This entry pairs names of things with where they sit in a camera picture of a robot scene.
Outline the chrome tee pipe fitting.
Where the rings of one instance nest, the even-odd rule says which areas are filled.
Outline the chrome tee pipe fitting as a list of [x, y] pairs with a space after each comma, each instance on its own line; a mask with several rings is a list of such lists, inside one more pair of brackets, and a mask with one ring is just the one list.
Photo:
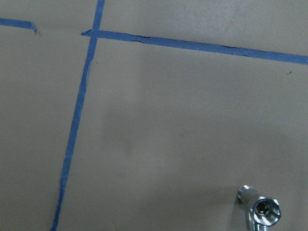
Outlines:
[[249, 185], [242, 186], [237, 197], [246, 213], [246, 228], [249, 231], [266, 231], [281, 218], [279, 202], [262, 196], [258, 190]]

